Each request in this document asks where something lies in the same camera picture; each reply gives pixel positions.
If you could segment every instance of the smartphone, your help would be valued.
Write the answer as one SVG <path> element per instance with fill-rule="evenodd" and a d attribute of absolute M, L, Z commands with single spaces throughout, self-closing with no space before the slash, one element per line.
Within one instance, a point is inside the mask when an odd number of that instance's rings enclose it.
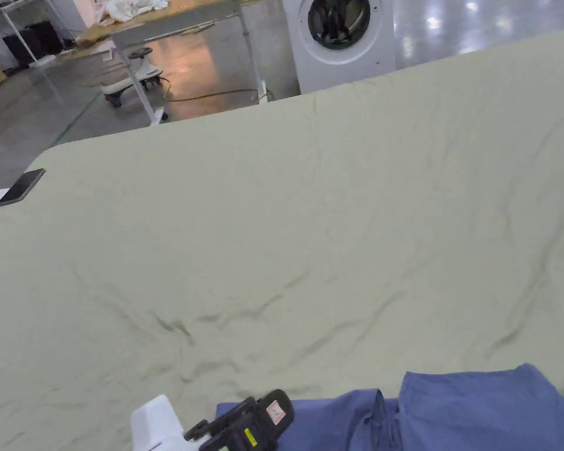
<path fill-rule="evenodd" d="M 11 189 L 6 192 L 2 199 L 0 199 L 0 206 L 13 204 L 25 199 L 25 196 L 31 191 L 39 179 L 42 178 L 45 169 L 36 169 L 23 174 L 11 186 Z"/>

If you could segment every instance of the bed sheet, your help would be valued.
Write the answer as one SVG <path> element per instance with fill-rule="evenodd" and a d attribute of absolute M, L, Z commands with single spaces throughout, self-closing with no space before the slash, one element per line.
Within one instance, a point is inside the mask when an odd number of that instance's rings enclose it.
<path fill-rule="evenodd" d="M 38 167 L 0 207 L 1 450 L 130 449 L 160 393 L 185 425 L 406 371 L 564 394 L 564 32 Z"/>

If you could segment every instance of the yellow label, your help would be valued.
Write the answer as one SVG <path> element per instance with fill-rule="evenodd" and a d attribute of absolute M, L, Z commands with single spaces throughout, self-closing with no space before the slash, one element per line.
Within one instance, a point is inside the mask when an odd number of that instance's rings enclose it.
<path fill-rule="evenodd" d="M 253 436 L 249 428 L 245 429 L 245 434 L 247 434 L 247 438 L 249 442 L 251 442 L 251 445 L 257 446 L 257 441 L 255 440 L 255 437 Z"/>

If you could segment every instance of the blue cloth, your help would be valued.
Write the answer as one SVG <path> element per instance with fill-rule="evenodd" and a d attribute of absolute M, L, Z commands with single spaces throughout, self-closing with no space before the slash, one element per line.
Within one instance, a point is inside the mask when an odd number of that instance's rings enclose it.
<path fill-rule="evenodd" d="M 217 405 L 217 416 L 235 403 Z M 533 366 L 496 373 L 407 373 L 378 390 L 293 401 L 280 451 L 564 451 L 564 398 Z"/>
<path fill-rule="evenodd" d="M 230 402 L 217 405 L 216 416 L 234 405 Z M 293 401 L 292 406 L 295 420 L 280 436 L 279 451 L 399 449 L 394 442 L 397 424 L 388 418 L 384 398 L 378 390 L 353 391 L 335 399 Z"/>
<path fill-rule="evenodd" d="M 407 373 L 404 451 L 564 451 L 564 398 L 532 365 L 495 373 Z"/>

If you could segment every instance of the washing machine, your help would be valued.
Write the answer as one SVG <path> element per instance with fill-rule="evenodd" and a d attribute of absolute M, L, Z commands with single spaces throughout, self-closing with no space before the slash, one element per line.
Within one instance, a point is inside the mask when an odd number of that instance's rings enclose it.
<path fill-rule="evenodd" d="M 301 93 L 395 70 L 392 0 L 284 0 Z"/>

